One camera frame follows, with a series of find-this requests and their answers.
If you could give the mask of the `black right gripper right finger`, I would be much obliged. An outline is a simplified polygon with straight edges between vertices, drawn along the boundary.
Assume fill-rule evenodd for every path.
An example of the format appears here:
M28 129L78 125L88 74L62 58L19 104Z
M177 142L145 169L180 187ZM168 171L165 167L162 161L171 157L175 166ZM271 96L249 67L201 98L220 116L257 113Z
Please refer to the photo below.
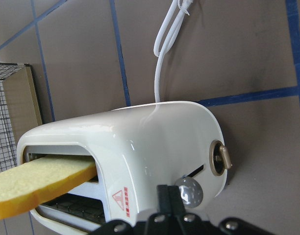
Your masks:
M183 215L186 210L180 195L179 187L168 186L168 193L172 215L174 217Z

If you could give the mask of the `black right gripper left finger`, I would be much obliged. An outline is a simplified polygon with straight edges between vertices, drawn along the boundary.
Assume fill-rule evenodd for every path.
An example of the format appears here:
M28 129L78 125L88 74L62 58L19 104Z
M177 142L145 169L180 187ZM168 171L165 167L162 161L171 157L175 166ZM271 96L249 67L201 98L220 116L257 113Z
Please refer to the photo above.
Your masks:
M171 205L169 198L169 190L167 185L157 186L157 197L158 197L158 213L171 216Z

